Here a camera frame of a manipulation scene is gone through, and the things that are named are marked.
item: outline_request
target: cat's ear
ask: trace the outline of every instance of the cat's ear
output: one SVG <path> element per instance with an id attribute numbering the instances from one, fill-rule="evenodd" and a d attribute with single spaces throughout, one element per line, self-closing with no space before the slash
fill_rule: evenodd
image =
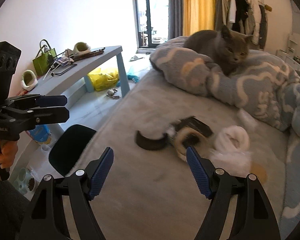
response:
<path id="1" fill-rule="evenodd" d="M 246 43 L 249 43 L 252 39 L 253 35 L 248 35 L 244 38 L 244 40 L 246 41 Z"/>
<path id="2" fill-rule="evenodd" d="M 230 40 L 232 38 L 230 30 L 225 25 L 223 25 L 222 28 L 221 28 L 221 37 L 224 40 Z"/>

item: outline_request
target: hanging clothes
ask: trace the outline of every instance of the hanging clothes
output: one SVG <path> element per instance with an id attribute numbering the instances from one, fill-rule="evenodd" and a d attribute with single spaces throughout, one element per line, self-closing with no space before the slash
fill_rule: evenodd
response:
<path id="1" fill-rule="evenodd" d="M 267 31 L 268 31 L 268 22 L 266 18 L 265 7 L 259 5 L 261 11 L 261 22 L 260 22 L 260 31 L 259 31 L 259 48 L 264 49 L 267 40 Z"/>
<path id="2" fill-rule="evenodd" d="M 235 15 L 235 23 L 232 26 L 232 30 L 244 33 L 244 30 L 241 30 L 244 28 L 245 21 L 248 17 L 248 8 L 249 4 L 247 3 L 247 0 L 235 0 L 236 3 L 236 15 Z"/>
<path id="3" fill-rule="evenodd" d="M 230 8 L 230 0 L 221 0 L 222 7 L 222 23 L 223 25 L 227 25 L 228 13 Z"/>
<path id="4" fill-rule="evenodd" d="M 254 32 L 256 22 L 254 19 L 254 12 L 252 9 L 251 0 L 247 0 L 249 4 L 248 8 L 248 18 L 246 19 L 245 25 L 244 25 L 244 34 L 251 35 Z"/>
<path id="5" fill-rule="evenodd" d="M 235 0 L 221 0 L 222 2 L 222 23 L 229 29 L 232 29 L 232 24 L 235 22 L 235 13 L 237 7 Z"/>
<path id="6" fill-rule="evenodd" d="M 228 16 L 228 22 L 229 23 L 235 23 L 236 20 L 236 14 L 237 14 L 237 4 L 235 0 L 230 1 L 230 8 L 229 8 L 229 16 Z"/>
<path id="7" fill-rule="evenodd" d="M 255 22 L 255 26 L 253 29 L 253 32 L 250 34 L 253 34 L 253 37 L 251 39 L 252 43 L 255 45 L 259 44 L 259 31 L 260 31 L 260 22 L 261 22 L 261 11 L 259 7 L 259 3 L 257 0 L 247 0 L 248 4 L 250 5 L 250 8 L 253 12 L 253 18 Z"/>

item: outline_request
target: yellow curtain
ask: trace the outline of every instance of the yellow curtain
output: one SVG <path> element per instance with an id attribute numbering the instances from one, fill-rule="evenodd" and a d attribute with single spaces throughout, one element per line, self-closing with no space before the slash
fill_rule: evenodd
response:
<path id="1" fill-rule="evenodd" d="M 183 0 L 183 35 L 214 29 L 215 0 Z"/>

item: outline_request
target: yellow plastic bag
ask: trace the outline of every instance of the yellow plastic bag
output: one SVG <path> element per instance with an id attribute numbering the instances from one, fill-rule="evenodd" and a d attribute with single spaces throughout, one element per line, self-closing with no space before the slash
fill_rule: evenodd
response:
<path id="1" fill-rule="evenodd" d="M 118 68 L 100 66 L 92 70 L 88 77 L 96 91 L 106 90 L 113 87 L 119 80 Z"/>

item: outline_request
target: white wall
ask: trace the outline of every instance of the white wall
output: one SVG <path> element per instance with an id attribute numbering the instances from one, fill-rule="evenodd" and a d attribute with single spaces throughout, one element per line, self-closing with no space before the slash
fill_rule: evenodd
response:
<path id="1" fill-rule="evenodd" d="M 292 8 L 290 0 L 264 0 L 272 7 L 268 13 L 268 33 L 265 51 L 275 54 L 286 50 L 289 34 L 292 33 Z"/>
<path id="2" fill-rule="evenodd" d="M 92 48 L 122 45 L 123 58 L 129 59 L 137 49 L 132 0 L 6 0 L 0 8 L 0 41 L 22 51 L 11 96 L 20 90 L 24 70 L 33 69 L 41 39 L 57 53 L 79 41 Z"/>

